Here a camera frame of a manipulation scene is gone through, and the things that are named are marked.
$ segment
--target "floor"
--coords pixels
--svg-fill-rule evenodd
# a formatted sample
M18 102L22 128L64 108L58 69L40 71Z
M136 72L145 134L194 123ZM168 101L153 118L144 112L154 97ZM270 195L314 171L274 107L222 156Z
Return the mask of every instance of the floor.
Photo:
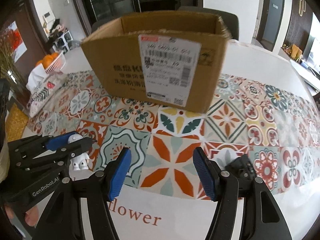
M263 48L263 46L260 44L260 42L257 41L255 38L252 38L251 44L256 45L260 48Z
M273 50L274 44L270 41L267 41L265 39L262 39L261 44L263 45L263 47L269 51Z

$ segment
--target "yellow cushion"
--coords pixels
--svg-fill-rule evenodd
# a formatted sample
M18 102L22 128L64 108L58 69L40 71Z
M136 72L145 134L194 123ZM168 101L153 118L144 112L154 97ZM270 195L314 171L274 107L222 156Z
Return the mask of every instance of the yellow cushion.
M8 142L21 139L28 120L29 117L14 103L5 122L5 132Z

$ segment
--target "qr code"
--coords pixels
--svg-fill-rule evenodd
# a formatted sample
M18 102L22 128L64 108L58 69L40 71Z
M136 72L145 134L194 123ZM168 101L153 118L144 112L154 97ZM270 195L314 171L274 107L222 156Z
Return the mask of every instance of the qr code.
M146 65L146 68L153 66L153 62L150 61L150 57L144 57L144 64Z
M169 78L169 84L178 86L180 84L180 79L179 78Z
M174 104L179 105L179 106L182 106L182 105L183 105L183 100L182 100L182 99L177 99L177 98L175 98L175 99L174 99Z

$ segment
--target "white robot figurine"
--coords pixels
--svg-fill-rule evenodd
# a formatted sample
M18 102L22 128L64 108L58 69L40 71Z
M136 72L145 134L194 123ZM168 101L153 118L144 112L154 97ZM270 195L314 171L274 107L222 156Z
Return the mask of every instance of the white robot figurine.
M75 142L75 141L80 140L82 138L83 138L83 136L80 134L71 135L68 138L68 143ZM88 170L89 169L89 167L88 167L89 159L90 158L87 153L82 153L79 156L72 158L71 164L72 164L73 170L74 171Z

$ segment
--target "white shelf unit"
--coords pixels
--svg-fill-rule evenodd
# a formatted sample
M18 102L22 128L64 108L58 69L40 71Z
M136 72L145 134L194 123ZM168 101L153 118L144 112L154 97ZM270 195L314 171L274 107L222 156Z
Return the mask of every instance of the white shelf unit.
M73 38L71 36L70 31L63 33L63 35L61 35L59 38L57 38L54 42L55 47L56 47L55 50L57 51L57 48L61 48L63 50L63 54L66 54L70 50L70 47L68 46L68 42L72 41L72 40L73 40Z

